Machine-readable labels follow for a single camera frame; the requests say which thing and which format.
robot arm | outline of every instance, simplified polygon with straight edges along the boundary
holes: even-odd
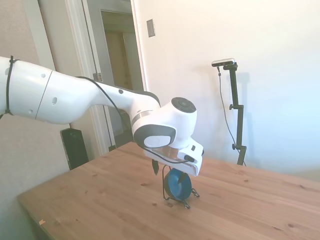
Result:
[[[7,109],[9,58],[0,57],[0,115]],[[150,92],[132,92],[68,76],[32,63],[14,63],[8,100],[13,115],[53,124],[69,124],[94,105],[113,107],[130,116],[134,141],[159,162],[197,176],[203,147],[191,138],[197,119],[192,102],[175,97],[163,107]]]

door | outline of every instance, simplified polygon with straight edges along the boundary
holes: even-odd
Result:
[[[143,91],[131,2],[129,0],[82,0],[91,42],[96,75],[104,84]],[[109,113],[109,131],[116,147],[133,140],[129,116],[122,117],[113,107]]]

light switch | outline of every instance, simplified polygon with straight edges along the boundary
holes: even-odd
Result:
[[[150,19],[150,20],[146,21],[146,26],[147,26],[147,29],[148,29],[149,38],[155,36],[156,32],[155,32],[154,20]]]

black cord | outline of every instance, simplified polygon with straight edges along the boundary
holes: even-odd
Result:
[[[93,84],[95,84],[100,90],[101,92],[103,92],[103,94],[109,99],[109,101],[112,103],[113,107],[115,108],[115,110],[118,112],[120,118],[121,118],[121,121],[123,122],[123,124],[125,125],[125,127],[130,130],[131,128],[127,125],[126,121],[124,120],[119,108],[117,107],[117,105],[114,103],[114,101],[112,101],[111,97],[105,92],[105,90],[95,81],[95,80],[92,80],[91,78],[89,77],[86,77],[86,76],[77,76],[77,78],[79,79],[86,79],[86,80],[89,80],[90,82],[92,82]]]
[[[219,74],[218,74],[218,76],[219,76],[219,90],[220,90],[220,97],[221,97],[221,102],[222,102],[222,107],[223,107],[224,120],[225,120],[226,127],[228,128],[228,131],[229,131],[229,133],[230,133],[230,136],[231,136],[231,138],[232,138],[232,140],[233,140],[233,143],[234,143],[234,145],[236,145],[235,138],[234,138],[234,136],[232,135],[231,130],[230,130],[230,128],[229,128],[229,124],[228,124],[228,121],[227,121],[227,115],[226,115],[226,109],[225,109],[225,103],[224,103],[224,99],[223,99],[223,97],[222,97],[222,92],[221,92],[221,72],[220,72],[220,68],[217,67],[217,69],[218,69],[218,72],[219,72]]]
[[[120,110],[119,110],[119,108],[117,107],[117,105],[114,103],[114,101],[112,101],[112,99],[110,98],[110,96],[105,92],[105,90],[104,90],[96,81],[94,81],[94,80],[92,80],[91,78],[86,77],[86,76],[77,76],[77,78],[79,78],[79,79],[86,79],[86,80],[92,82],[93,84],[95,84],[95,85],[101,90],[101,92],[103,92],[103,94],[109,99],[109,101],[112,103],[112,105],[114,106],[114,108],[116,109],[116,111],[118,112],[118,114],[120,115],[121,121],[124,123],[124,125],[126,126],[126,128],[127,128],[128,130],[131,129],[130,127],[128,127],[128,125],[127,125],[126,122],[124,121],[123,116],[121,115]],[[149,150],[149,149],[147,149],[147,148],[145,148],[145,147],[141,147],[141,148],[144,149],[144,150],[146,150],[146,151],[149,152],[149,153],[154,154],[154,155],[157,156],[158,158],[161,158],[162,160],[164,160],[164,161],[166,161],[167,163],[170,163],[170,164],[184,164],[184,163],[187,163],[187,162],[188,162],[188,161],[177,161],[177,162],[169,161],[169,160],[165,159],[164,157],[162,157],[161,155],[159,155],[159,154],[157,154],[157,153],[155,153],[155,152],[153,152],[153,151],[151,151],[151,150]]]

camera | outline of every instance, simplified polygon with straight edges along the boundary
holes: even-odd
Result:
[[[226,58],[226,59],[221,59],[221,60],[217,60],[217,61],[213,61],[211,63],[212,67],[222,67],[222,66],[227,66],[227,65],[232,65],[234,64],[236,61],[234,58]]]

